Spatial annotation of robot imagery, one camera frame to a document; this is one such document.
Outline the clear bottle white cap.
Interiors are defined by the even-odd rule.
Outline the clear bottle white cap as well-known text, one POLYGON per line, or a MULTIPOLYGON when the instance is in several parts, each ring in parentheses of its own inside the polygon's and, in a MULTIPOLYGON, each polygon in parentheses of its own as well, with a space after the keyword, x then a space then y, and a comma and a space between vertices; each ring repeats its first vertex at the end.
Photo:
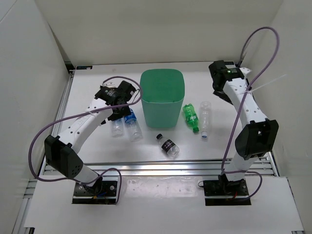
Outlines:
POLYGON ((204 140, 208 139, 210 128, 211 128, 211 103, 203 101, 199 108, 199 131, 201 138, 204 140))

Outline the clear plastic bottle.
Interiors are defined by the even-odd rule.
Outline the clear plastic bottle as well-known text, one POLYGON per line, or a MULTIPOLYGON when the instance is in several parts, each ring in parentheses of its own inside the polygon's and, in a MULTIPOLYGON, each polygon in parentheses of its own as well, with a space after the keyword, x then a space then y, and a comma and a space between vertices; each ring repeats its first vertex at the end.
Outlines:
POLYGON ((121 137, 124 134, 122 119, 112 121, 111 133, 113 137, 121 137))

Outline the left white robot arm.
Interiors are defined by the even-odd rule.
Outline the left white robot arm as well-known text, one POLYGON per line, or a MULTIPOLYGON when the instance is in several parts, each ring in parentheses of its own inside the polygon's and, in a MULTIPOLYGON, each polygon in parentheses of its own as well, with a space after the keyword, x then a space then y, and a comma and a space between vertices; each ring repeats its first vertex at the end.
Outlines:
POLYGON ((76 118, 56 137, 48 136, 45 139, 47 164, 67 179, 85 184, 86 191, 91 195, 99 194, 102 190, 99 175, 83 163, 78 153, 87 138, 106 120, 116 120, 130 114, 130 108, 125 104, 135 91, 135 87, 126 81, 114 88, 101 85, 84 116, 76 118))

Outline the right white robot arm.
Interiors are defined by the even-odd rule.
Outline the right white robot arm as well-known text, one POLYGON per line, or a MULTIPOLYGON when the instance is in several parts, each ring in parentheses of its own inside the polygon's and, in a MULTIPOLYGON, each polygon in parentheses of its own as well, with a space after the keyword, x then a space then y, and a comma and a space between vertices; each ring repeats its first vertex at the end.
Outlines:
POLYGON ((219 182, 219 190, 230 195, 237 188, 236 181, 242 180, 251 165, 272 150, 279 125, 268 119, 248 92, 246 75, 250 69, 217 60, 209 65, 209 71, 214 94, 235 107, 242 126, 234 143, 235 155, 224 169, 226 178, 219 182))

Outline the black label clear bottle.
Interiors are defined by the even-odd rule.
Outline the black label clear bottle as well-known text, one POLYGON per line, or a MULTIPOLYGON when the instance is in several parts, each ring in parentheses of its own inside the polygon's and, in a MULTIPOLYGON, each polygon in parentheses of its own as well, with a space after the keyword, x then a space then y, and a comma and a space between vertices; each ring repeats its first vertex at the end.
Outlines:
POLYGON ((168 157, 175 158, 180 152, 179 147, 169 138, 162 134, 156 136, 161 149, 167 154, 168 157))

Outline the green plastic bottle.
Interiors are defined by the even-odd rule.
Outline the green plastic bottle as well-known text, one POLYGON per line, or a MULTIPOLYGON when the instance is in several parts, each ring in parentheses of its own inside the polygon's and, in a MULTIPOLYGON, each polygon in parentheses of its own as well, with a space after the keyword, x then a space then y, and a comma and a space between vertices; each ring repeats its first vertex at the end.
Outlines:
POLYGON ((192 129, 193 133, 197 134, 199 132, 199 119, 194 106, 191 103, 186 104, 183 106, 182 110, 188 127, 192 129))

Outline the blue label clear bottle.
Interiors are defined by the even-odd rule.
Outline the blue label clear bottle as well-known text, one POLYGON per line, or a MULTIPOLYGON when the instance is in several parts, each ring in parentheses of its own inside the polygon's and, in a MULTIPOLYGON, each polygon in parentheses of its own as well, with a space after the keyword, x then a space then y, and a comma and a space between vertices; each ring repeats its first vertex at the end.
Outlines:
POLYGON ((134 111, 130 108, 130 114, 124 117, 124 122, 130 137, 130 141, 139 141, 143 138, 142 131, 134 111))

